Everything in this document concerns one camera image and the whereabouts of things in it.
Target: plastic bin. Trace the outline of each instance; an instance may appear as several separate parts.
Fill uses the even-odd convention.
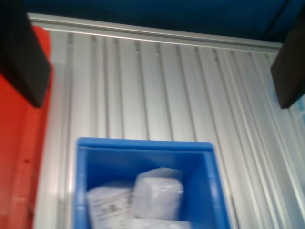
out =
[[[88,190],[160,167],[185,172],[179,220],[193,229],[230,228],[212,144],[97,138],[78,141],[74,228],[91,229]]]

